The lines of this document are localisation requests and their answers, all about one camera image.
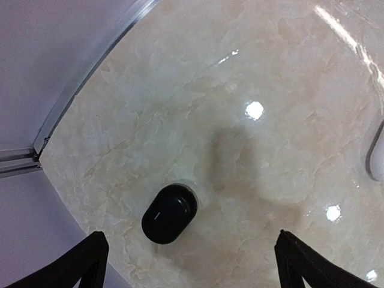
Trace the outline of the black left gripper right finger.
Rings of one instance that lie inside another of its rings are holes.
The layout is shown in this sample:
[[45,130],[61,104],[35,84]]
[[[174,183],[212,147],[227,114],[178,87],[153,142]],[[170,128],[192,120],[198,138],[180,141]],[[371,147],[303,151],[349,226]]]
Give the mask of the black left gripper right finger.
[[281,230],[274,246],[281,287],[373,287],[331,263],[292,234]]

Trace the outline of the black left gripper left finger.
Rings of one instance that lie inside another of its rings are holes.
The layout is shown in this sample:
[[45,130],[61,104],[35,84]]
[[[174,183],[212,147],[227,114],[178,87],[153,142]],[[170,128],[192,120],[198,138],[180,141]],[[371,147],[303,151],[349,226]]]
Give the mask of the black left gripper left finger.
[[51,264],[9,287],[103,287],[108,254],[105,234],[94,231]]

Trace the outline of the black oval charging case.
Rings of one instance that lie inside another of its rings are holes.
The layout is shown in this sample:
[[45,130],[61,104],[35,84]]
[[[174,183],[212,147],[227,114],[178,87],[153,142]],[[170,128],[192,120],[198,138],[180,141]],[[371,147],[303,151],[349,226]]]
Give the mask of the black oval charging case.
[[142,230],[160,245],[175,241],[196,216],[197,198],[190,187],[170,184],[156,195],[142,217]]

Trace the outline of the white oval charging case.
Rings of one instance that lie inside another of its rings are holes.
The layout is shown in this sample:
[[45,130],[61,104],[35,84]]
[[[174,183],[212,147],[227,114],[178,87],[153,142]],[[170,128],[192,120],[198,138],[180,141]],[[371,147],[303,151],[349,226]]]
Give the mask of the white oval charging case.
[[383,183],[383,121],[367,152],[365,168],[372,180]]

